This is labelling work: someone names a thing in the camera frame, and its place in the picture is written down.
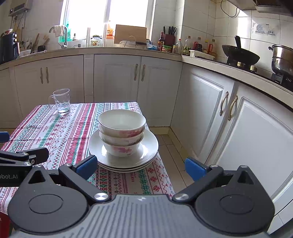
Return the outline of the white plate with fruit print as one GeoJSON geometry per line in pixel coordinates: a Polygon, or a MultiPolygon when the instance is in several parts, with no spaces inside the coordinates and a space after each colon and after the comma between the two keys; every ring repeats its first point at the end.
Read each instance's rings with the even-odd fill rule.
{"type": "Polygon", "coordinates": [[[114,170],[130,170],[151,162],[158,151],[158,141],[152,132],[145,130],[142,139],[130,146],[114,146],[104,142],[99,130],[88,142],[90,154],[97,157],[99,164],[114,170]]]}

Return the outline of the cardboard box on counter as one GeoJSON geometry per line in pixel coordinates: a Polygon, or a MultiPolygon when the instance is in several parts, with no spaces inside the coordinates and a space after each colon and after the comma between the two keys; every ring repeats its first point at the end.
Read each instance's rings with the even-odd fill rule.
{"type": "Polygon", "coordinates": [[[119,44],[120,41],[131,40],[139,43],[146,43],[147,28],[128,25],[116,25],[114,43],[119,44]]]}

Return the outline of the white floral bowl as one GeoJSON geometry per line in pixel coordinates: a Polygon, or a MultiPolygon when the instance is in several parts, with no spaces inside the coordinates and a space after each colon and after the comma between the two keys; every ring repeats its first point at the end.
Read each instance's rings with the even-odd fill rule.
{"type": "Polygon", "coordinates": [[[100,131],[99,136],[104,142],[114,146],[130,146],[140,142],[144,137],[144,133],[142,132],[133,137],[119,138],[119,137],[113,137],[113,136],[103,134],[100,131]]]}
{"type": "Polygon", "coordinates": [[[134,145],[130,145],[130,146],[114,146],[114,145],[108,144],[104,141],[102,141],[102,142],[103,142],[103,145],[104,145],[105,149],[107,150],[107,152],[110,153],[111,155],[116,156],[116,157],[127,157],[127,156],[130,156],[130,155],[134,154],[135,152],[137,152],[141,141],[134,144],[134,145]]]}
{"type": "Polygon", "coordinates": [[[117,138],[134,137],[145,129],[146,118],[131,110],[109,110],[98,117],[99,130],[108,136],[117,138]]]}

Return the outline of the steel pot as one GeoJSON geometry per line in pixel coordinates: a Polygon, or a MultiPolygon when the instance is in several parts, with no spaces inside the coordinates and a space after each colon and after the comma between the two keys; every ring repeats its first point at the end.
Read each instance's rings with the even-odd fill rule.
{"type": "Polygon", "coordinates": [[[292,76],[293,74],[293,49],[283,45],[268,47],[273,52],[271,68],[275,74],[292,76]]]}

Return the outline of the clear glass mug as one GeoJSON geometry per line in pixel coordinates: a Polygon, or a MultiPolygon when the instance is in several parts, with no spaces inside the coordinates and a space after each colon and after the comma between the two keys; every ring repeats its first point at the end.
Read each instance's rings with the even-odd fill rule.
{"type": "Polygon", "coordinates": [[[70,111],[70,89],[58,89],[48,98],[49,108],[60,114],[66,114],[70,111]]]}

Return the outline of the kitchen faucet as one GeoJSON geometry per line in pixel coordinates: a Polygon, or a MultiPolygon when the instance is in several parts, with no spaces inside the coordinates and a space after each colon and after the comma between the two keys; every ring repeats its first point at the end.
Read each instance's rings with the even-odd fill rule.
{"type": "Polygon", "coordinates": [[[61,45],[62,49],[66,49],[68,47],[68,41],[67,41],[67,37],[68,37],[68,29],[65,25],[54,25],[53,27],[51,27],[49,29],[49,33],[54,32],[56,37],[64,37],[65,41],[64,44],[61,45]]]}

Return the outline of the black wok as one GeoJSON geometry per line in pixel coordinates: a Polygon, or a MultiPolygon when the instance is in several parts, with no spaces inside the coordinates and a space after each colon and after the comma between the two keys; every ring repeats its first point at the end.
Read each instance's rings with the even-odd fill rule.
{"type": "Polygon", "coordinates": [[[241,46],[241,39],[239,36],[235,36],[236,46],[232,45],[222,45],[222,50],[227,56],[227,64],[237,65],[238,62],[241,62],[245,65],[255,65],[260,57],[241,46]]]}

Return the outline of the knife block with knives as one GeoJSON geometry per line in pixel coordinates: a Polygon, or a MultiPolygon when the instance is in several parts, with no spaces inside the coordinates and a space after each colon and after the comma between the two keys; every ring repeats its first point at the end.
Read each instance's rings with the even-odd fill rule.
{"type": "Polygon", "coordinates": [[[166,46],[172,47],[174,45],[176,31],[177,31],[177,28],[174,26],[169,26],[168,31],[166,31],[166,27],[163,26],[164,44],[166,46]]]}

